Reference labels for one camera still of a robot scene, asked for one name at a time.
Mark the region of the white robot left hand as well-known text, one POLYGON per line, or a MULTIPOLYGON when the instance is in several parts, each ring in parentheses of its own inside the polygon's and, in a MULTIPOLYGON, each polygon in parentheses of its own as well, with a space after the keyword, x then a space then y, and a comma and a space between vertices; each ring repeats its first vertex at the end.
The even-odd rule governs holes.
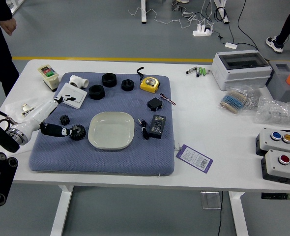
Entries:
POLYGON ((72 133, 72 130, 59 125, 43 122, 60 103, 68 100, 74 101, 75 98, 66 95, 50 99, 40 107, 35 108, 21 123, 11 126, 7 131, 7 134, 22 146, 31 140, 33 131, 39 129, 43 134, 48 136, 69 136, 72 133))

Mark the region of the person's left hand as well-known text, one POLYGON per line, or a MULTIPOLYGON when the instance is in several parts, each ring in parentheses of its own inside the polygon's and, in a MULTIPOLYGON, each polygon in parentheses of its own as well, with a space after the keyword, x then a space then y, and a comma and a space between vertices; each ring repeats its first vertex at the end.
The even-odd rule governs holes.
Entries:
POLYGON ((11 18, 9 20, 0 21, 0 27, 11 36, 17 27, 16 20, 11 18))

